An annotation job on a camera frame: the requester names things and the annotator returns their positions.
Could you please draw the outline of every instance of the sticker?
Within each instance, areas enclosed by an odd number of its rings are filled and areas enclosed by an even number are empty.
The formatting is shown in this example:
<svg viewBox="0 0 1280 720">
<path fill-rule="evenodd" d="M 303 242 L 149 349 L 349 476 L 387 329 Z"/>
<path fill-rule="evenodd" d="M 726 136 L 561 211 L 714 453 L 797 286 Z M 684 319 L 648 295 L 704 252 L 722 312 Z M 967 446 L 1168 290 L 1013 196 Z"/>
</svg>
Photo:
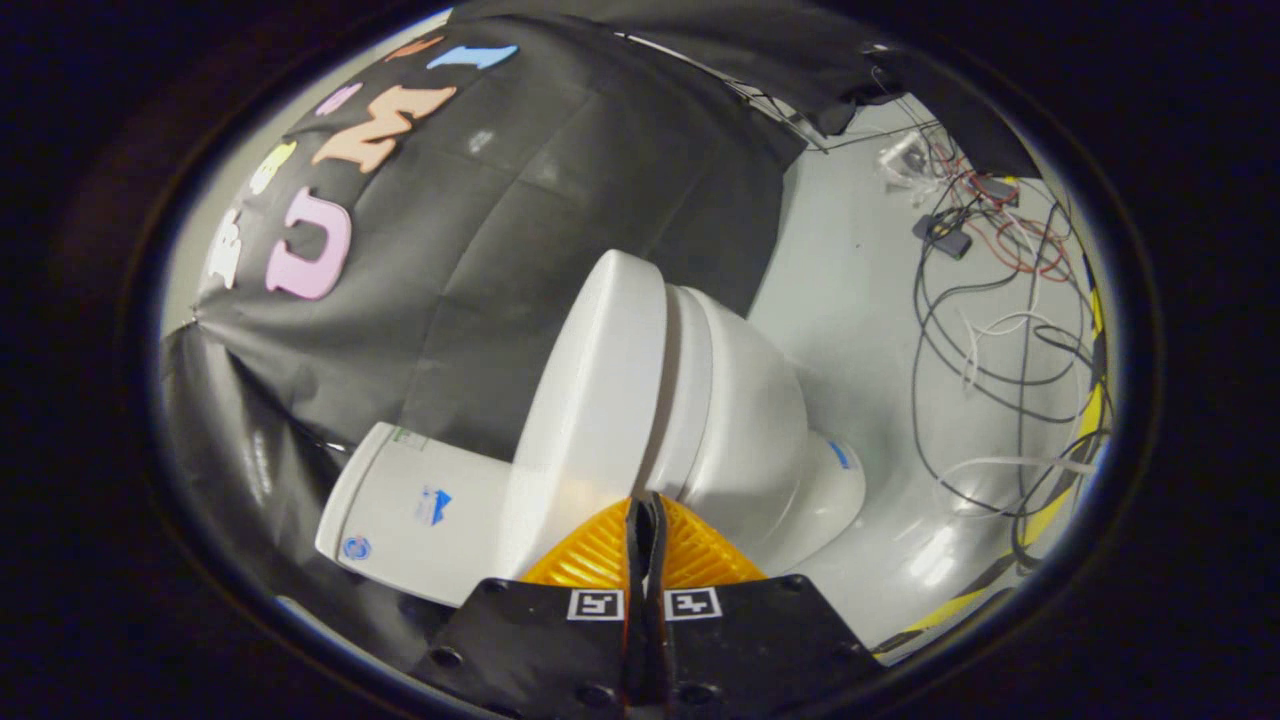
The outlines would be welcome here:
<svg viewBox="0 0 1280 720">
<path fill-rule="evenodd" d="M 408 58 L 410 55 L 416 55 L 417 53 L 421 53 L 422 50 L 426 50 L 428 47 L 435 45 L 436 42 L 442 41 L 442 40 L 444 40 L 443 35 L 438 35 L 438 36 L 433 37 L 431 40 L 415 40 L 413 42 L 410 42 L 408 45 L 406 45 L 406 46 L 401 47 L 399 50 L 392 53 L 390 55 L 383 58 L 383 61 L 384 63 L 389 63 L 389 61 L 394 60 L 396 58 Z"/>
<path fill-rule="evenodd" d="M 570 620 L 622 620 L 622 591 L 575 589 L 568 598 Z"/>
<path fill-rule="evenodd" d="M 351 560 L 364 560 L 372 552 L 372 547 L 364 536 L 352 536 L 342 541 L 342 553 Z"/>
<path fill-rule="evenodd" d="M 460 45 L 428 63 L 426 69 L 439 65 L 475 65 L 483 70 L 511 58 L 516 54 L 516 50 L 520 50 L 518 45 L 508 45 L 506 47 L 467 47 L 466 45 Z"/>
<path fill-rule="evenodd" d="M 422 488 L 422 496 L 417 500 L 413 518 L 424 525 L 435 525 L 444 519 L 444 506 L 452 501 L 453 496 L 443 489 Z"/>
<path fill-rule="evenodd" d="M 266 290 L 283 290 L 306 300 L 320 300 L 338 284 L 342 265 L 351 249 L 351 215 L 342 205 L 320 200 L 310 187 L 298 190 L 284 213 L 284 227 L 302 220 L 324 229 L 325 245 L 320 258 L 307 260 L 289 252 L 289 243 L 278 240 L 266 263 Z"/>
<path fill-rule="evenodd" d="M 392 442 L 407 445 L 413 450 L 422 450 L 424 447 L 426 447 L 425 436 L 420 436 L 413 430 L 406 430 L 404 428 L 396 428 L 396 434 L 392 436 Z"/>
<path fill-rule="evenodd" d="M 316 117 L 323 118 L 329 113 L 333 113 L 338 108 L 342 108 L 343 104 L 347 102 L 347 100 L 351 100 L 352 95 L 360 92 L 361 87 L 365 87 L 365 83 L 357 82 L 355 85 L 348 85 L 347 87 L 339 87 L 337 91 L 334 91 L 333 95 L 326 97 L 325 101 L 321 102 L 319 108 L 316 108 Z"/>
<path fill-rule="evenodd" d="M 413 119 L 425 118 L 444 105 L 457 90 L 456 87 L 406 90 L 398 85 L 392 86 L 369 104 L 371 120 L 330 137 L 311 158 L 311 164 L 333 158 L 356 163 L 362 173 L 372 172 L 396 149 L 396 141 L 390 136 L 413 129 L 401 113 L 407 113 Z"/>
<path fill-rule="evenodd" d="M 666 591 L 663 594 L 668 623 L 721 616 L 719 597 L 716 594 L 716 588 Z"/>
<path fill-rule="evenodd" d="M 214 243 L 209 249 L 209 273 L 221 275 L 223 284 L 230 290 L 236 284 L 236 268 L 239 265 L 239 225 L 236 218 L 239 210 L 230 209 L 223 215 L 223 222 L 218 223 L 218 232 L 214 233 Z"/>
<path fill-rule="evenodd" d="M 253 195 L 260 195 L 266 190 L 266 186 L 271 184 L 271 178 L 280 170 L 280 165 L 289 159 L 289 155 L 293 155 L 297 147 L 298 141 L 294 140 L 293 142 L 282 142 L 268 152 L 266 158 L 262 159 L 262 164 L 253 170 L 253 177 L 248 179 L 250 191 Z"/>
</svg>

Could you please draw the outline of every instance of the toilet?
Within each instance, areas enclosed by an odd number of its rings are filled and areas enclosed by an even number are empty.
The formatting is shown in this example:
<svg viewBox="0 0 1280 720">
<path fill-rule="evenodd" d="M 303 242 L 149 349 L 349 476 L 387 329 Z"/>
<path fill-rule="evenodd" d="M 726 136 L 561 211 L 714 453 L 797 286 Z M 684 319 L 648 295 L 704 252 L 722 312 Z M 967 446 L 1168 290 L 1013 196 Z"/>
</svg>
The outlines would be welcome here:
<svg viewBox="0 0 1280 720">
<path fill-rule="evenodd" d="M 746 320 L 611 250 L 570 309 L 509 464 L 379 423 L 315 544 L 458 606 L 481 579 L 520 578 L 595 512 L 649 491 L 777 575 L 854 521 L 865 477 L 852 448 L 809 428 L 795 372 Z"/>
</svg>

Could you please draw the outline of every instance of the black cloth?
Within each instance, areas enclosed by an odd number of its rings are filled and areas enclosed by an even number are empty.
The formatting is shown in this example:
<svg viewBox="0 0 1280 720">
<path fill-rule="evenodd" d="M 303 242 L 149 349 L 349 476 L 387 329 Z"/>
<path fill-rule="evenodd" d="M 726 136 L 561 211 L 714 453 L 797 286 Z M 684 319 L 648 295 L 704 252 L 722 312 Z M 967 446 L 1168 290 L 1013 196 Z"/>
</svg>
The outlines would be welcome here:
<svg viewBox="0 0 1280 720">
<path fill-rule="evenodd" d="M 234 287 L 201 281 L 196 322 L 165 340 L 161 368 L 170 477 L 205 542 L 259 592 L 401 669 L 451 611 L 315 551 L 347 461 L 326 443 L 352 448 L 387 420 L 509 459 L 564 315 L 608 249 L 745 314 L 801 150 L 719 81 L 590 23 L 483 18 L 435 36 L 428 51 L 379 59 L 342 83 L 364 82 L 358 95 L 285 133 L 291 159 L 234 201 Z M 426 69 L 462 45 L 518 51 L 483 70 Z M 458 91 L 369 174 L 310 161 L 394 85 Z M 276 240 L 321 251 L 317 227 L 284 225 L 301 187 L 353 228 L 337 284 L 315 301 L 265 287 Z"/>
<path fill-rule="evenodd" d="M 785 101 L 823 135 L 890 95 L 863 56 L 883 33 L 806 0 L 474 0 L 453 10 L 509 14 L 576 15 L 635 33 Z"/>
<path fill-rule="evenodd" d="M 379 420 L 495 457 L 515 452 L 541 368 L 581 282 L 608 249 L 658 265 L 745 314 L 777 237 L 785 128 L 722 83 L 568 18 L 451 22 L 436 47 L 352 82 L 458 87 L 370 174 L 308 160 L 367 119 L 367 100 L 307 114 L 294 159 L 241 191 L 237 287 L 205 281 L 196 316 L 316 434 L 358 443 Z M 426 63 L 453 46 L 520 50 L 495 67 Z M 284 213 L 298 187 L 348 210 L 342 275 L 319 301 L 265 290 L 278 238 L 306 256 L 323 232 Z"/>
</svg>

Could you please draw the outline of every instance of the label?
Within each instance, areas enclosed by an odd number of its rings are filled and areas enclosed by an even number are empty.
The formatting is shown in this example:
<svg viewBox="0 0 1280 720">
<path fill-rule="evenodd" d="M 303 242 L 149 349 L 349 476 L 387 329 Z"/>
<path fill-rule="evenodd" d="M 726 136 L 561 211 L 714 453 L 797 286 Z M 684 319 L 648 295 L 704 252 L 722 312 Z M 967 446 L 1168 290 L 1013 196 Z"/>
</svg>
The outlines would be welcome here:
<svg viewBox="0 0 1280 720">
<path fill-rule="evenodd" d="M 676 620 L 705 620 L 721 616 L 719 597 L 716 594 L 716 588 L 666 591 L 663 596 L 668 623 Z"/>
<path fill-rule="evenodd" d="M 417 500 L 417 509 L 413 518 L 424 525 L 435 525 L 444 520 L 444 506 L 453 502 L 453 496 L 443 489 L 422 488 L 422 495 Z"/>
<path fill-rule="evenodd" d="M 575 589 L 568 598 L 568 620 L 602 621 L 626 618 L 622 591 Z"/>
<path fill-rule="evenodd" d="M 420 436 L 413 430 L 406 430 L 404 428 L 396 428 L 396 432 L 392 433 L 392 442 L 407 445 L 413 450 L 422 450 L 424 447 L 426 447 L 425 436 Z"/>
<path fill-rule="evenodd" d="M 374 551 L 364 536 L 352 536 L 342 541 L 342 553 L 351 560 L 364 560 Z"/>
</svg>

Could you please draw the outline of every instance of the blue logo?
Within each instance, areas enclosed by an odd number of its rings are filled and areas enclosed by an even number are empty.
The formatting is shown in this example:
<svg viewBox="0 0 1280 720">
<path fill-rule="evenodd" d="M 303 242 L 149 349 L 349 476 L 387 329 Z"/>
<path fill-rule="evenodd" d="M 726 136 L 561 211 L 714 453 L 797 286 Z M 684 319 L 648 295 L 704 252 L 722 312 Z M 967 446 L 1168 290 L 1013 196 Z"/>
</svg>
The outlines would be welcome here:
<svg viewBox="0 0 1280 720">
<path fill-rule="evenodd" d="M 840 466 L 847 470 L 849 469 L 849 457 L 845 456 L 845 451 L 840 450 L 840 446 L 836 445 L 835 442 L 829 441 L 829 439 L 827 441 L 827 445 L 829 445 L 831 448 L 836 451 L 836 459 L 840 460 Z"/>
<path fill-rule="evenodd" d="M 417 501 L 417 516 L 420 523 L 434 525 L 444 519 L 444 506 L 453 500 L 453 496 L 443 489 L 422 488 L 422 497 Z"/>
<path fill-rule="evenodd" d="M 342 541 L 342 553 L 352 560 L 364 560 L 369 557 L 371 551 L 365 536 L 355 536 Z"/>
</svg>

